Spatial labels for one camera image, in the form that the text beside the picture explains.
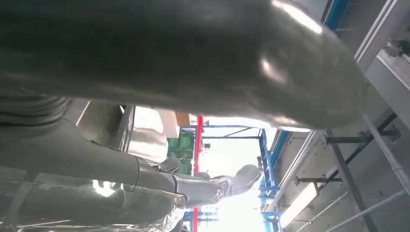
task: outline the bolt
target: bolt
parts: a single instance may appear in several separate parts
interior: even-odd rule
[[[220,200],[222,200],[222,198],[223,198],[223,191],[221,189],[217,189],[214,193],[214,199],[219,202]]]

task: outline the flexible pipe section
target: flexible pipe section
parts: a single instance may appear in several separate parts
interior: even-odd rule
[[[32,95],[13,88],[0,88],[0,123],[42,125],[58,120],[67,108],[62,97]]]

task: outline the green crate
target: green crate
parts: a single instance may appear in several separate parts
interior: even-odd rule
[[[179,149],[187,150],[193,149],[194,146],[194,133],[192,132],[180,132],[179,134]]]
[[[171,150],[179,149],[179,139],[178,138],[168,138],[168,148]]]
[[[192,164],[191,159],[179,159],[181,162],[181,167],[179,167],[175,173],[191,175],[192,174]]]
[[[175,157],[178,159],[192,159],[193,151],[168,151],[168,157]]]

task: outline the fluorescent light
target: fluorescent light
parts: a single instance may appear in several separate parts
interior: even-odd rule
[[[298,128],[298,127],[280,127],[284,131],[293,131],[293,132],[310,132],[311,129],[307,128]]]
[[[285,228],[289,223],[300,214],[306,206],[318,196],[315,183],[310,183],[297,198],[293,201],[292,205],[280,216],[280,226]]]

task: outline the red pole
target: red pole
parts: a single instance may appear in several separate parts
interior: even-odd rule
[[[198,116],[198,126],[196,128],[196,138],[195,138],[195,154],[194,154],[194,168],[193,172],[196,174],[199,172],[198,158],[199,151],[201,150],[201,141],[202,141],[202,125],[204,118],[202,115]],[[198,208],[193,209],[193,232],[198,232]]]

